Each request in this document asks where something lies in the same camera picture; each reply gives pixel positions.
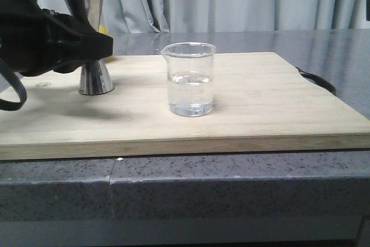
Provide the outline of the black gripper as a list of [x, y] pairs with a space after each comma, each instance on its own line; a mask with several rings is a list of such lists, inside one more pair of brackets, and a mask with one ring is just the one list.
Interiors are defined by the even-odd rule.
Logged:
[[13, 72], [71, 73], [112, 54], [113, 38], [96, 31], [87, 16], [42, 9], [38, 0], [1, 0], [1, 58]]

